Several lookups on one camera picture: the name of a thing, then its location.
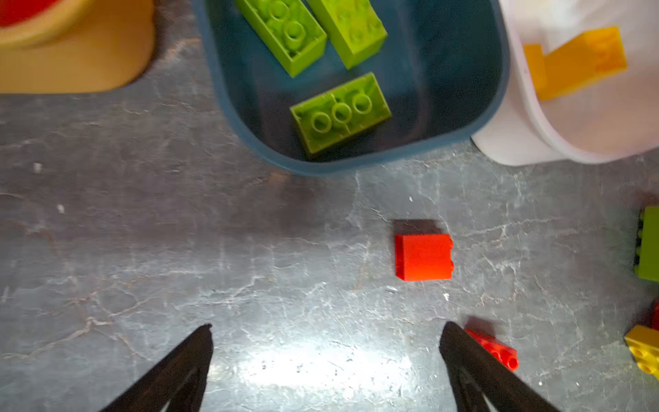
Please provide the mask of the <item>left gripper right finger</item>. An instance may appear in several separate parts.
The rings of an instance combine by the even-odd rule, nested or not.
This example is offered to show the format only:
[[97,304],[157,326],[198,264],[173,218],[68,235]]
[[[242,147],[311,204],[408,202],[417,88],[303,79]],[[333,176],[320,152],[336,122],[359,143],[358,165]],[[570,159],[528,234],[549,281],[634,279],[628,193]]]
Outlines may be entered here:
[[444,326],[439,352],[458,411],[489,411],[491,407],[497,411],[557,410],[454,322]]

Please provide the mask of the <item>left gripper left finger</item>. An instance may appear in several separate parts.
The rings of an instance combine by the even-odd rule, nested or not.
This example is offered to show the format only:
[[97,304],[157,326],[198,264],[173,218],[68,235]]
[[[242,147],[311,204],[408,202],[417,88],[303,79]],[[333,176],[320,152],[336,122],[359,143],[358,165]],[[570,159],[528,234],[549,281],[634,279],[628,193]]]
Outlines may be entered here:
[[214,351],[204,324],[108,406],[106,411],[199,411]]

